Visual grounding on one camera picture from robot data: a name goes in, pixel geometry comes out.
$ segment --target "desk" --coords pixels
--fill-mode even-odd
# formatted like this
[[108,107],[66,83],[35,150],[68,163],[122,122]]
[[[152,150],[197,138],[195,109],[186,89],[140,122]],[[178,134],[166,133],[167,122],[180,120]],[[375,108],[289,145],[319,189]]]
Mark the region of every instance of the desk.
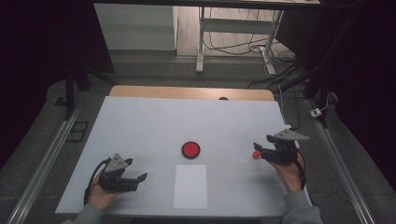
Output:
[[[118,152],[124,159],[134,159],[124,177],[148,172],[148,178],[136,192],[122,194],[107,210],[110,214],[282,216],[285,188],[272,166],[254,160],[251,154],[253,142],[274,148],[265,135],[283,129],[279,106],[269,91],[114,87],[102,105],[57,213],[78,213],[96,163]],[[181,155],[181,147],[188,141],[201,147],[194,160]],[[175,206],[179,166],[205,167],[207,184],[202,197],[207,201],[202,207]]]

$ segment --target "red button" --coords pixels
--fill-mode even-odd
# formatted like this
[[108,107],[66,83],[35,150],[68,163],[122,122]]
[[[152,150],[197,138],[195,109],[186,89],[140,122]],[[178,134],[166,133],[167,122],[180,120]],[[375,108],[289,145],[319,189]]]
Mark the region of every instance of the red button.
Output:
[[181,148],[181,153],[189,160],[197,158],[200,152],[201,148],[195,142],[187,142]]

